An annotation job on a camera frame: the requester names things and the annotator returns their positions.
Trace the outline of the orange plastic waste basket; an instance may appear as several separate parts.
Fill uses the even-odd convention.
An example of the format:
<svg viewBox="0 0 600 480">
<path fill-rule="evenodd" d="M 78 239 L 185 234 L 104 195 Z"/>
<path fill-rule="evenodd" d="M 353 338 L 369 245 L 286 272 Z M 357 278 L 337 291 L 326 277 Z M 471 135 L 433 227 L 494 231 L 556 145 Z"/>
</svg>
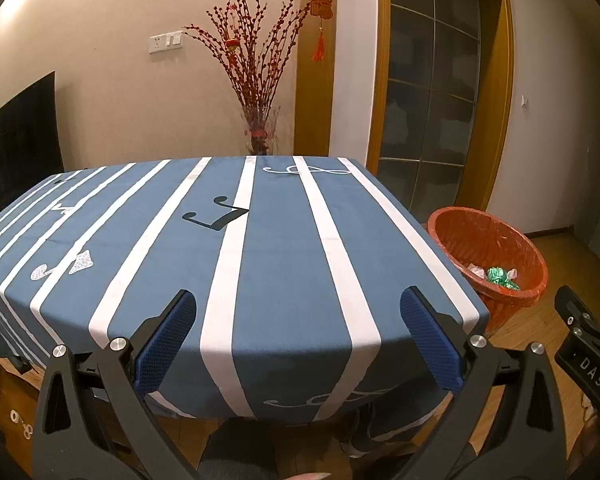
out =
<svg viewBox="0 0 600 480">
<path fill-rule="evenodd" d="M 488 334 L 517 312 L 538 303 L 546 291 L 548 269 L 542 254 L 524 234 L 478 209 L 444 207 L 430 214 L 427 231 L 478 294 L 490 313 Z M 516 269 L 519 290 L 486 280 L 486 270 Z"/>
</svg>

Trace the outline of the dark green plastic bag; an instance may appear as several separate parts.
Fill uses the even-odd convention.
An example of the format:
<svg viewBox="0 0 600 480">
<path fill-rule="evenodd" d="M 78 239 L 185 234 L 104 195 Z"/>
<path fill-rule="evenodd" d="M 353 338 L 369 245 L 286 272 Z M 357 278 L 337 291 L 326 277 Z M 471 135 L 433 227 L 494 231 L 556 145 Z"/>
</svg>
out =
<svg viewBox="0 0 600 480">
<path fill-rule="evenodd" d="M 520 287 L 516 283 L 518 272 L 516 269 L 505 270 L 500 266 L 492 266 L 486 270 L 486 280 L 492 284 L 505 287 L 511 290 L 519 290 Z"/>
</svg>

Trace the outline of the blue white striped tablecloth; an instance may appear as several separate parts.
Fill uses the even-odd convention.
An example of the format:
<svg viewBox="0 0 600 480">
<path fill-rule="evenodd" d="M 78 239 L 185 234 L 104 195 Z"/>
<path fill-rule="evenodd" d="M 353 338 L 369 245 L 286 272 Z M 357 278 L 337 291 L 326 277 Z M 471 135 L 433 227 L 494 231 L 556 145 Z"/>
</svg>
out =
<svg viewBox="0 0 600 480">
<path fill-rule="evenodd" d="M 175 413 L 317 422 L 436 390 L 400 315 L 416 287 L 466 332 L 489 313 L 442 249 L 344 157 L 165 159 L 38 182 L 0 212 L 0 333 L 37 367 L 130 336 L 180 290 L 197 316 L 156 393 Z"/>
</svg>

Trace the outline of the black television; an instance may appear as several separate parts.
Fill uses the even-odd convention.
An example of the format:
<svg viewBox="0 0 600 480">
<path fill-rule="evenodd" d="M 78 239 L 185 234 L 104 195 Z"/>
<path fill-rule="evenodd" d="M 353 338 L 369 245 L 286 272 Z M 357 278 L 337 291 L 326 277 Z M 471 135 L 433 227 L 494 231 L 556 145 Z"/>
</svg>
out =
<svg viewBox="0 0 600 480">
<path fill-rule="evenodd" d="M 0 210 L 44 178 L 64 171 L 55 74 L 49 73 L 0 108 Z"/>
</svg>

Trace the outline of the dark glass door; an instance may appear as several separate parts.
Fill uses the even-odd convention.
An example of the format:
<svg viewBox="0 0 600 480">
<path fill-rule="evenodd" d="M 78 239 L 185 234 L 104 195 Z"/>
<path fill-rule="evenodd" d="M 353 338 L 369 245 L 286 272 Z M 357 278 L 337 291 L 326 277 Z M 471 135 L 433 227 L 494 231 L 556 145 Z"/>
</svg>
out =
<svg viewBox="0 0 600 480">
<path fill-rule="evenodd" d="M 419 223 L 456 200 L 481 64 L 479 0 L 390 0 L 377 177 Z"/>
</svg>

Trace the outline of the red berry branch vase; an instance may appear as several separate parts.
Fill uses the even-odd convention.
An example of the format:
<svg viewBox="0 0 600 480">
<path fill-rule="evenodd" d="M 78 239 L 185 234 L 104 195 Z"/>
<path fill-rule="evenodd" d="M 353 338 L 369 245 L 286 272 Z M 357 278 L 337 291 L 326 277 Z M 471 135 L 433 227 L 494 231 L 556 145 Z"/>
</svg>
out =
<svg viewBox="0 0 600 480">
<path fill-rule="evenodd" d="M 206 12 L 211 27 L 190 23 L 184 34 L 202 44 L 218 61 L 230 82 L 246 123 L 251 155 L 273 153 L 279 107 L 274 104 L 280 81 L 311 5 L 282 3 L 269 29 L 263 0 L 226 0 Z"/>
</svg>

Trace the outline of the red chinese knot ornament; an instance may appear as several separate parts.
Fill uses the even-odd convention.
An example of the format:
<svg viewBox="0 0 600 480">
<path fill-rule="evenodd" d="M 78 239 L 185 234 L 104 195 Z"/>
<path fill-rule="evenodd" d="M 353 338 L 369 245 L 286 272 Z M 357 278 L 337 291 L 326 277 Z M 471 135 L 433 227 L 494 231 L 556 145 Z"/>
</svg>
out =
<svg viewBox="0 0 600 480">
<path fill-rule="evenodd" d="M 320 20 L 312 61 L 323 62 L 325 57 L 324 21 L 329 21 L 334 16 L 334 12 L 332 12 L 332 0 L 310 0 L 310 14 Z"/>
</svg>

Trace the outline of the white wall socket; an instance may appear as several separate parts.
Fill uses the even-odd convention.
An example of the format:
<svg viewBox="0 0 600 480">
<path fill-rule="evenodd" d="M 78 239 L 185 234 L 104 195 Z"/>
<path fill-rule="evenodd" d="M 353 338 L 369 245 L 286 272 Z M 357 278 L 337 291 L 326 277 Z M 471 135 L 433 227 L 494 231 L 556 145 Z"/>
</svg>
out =
<svg viewBox="0 0 600 480">
<path fill-rule="evenodd" d="M 164 34 L 151 36 L 148 40 L 148 52 L 156 54 L 171 50 L 178 50 L 183 47 L 183 32 L 165 32 Z"/>
</svg>

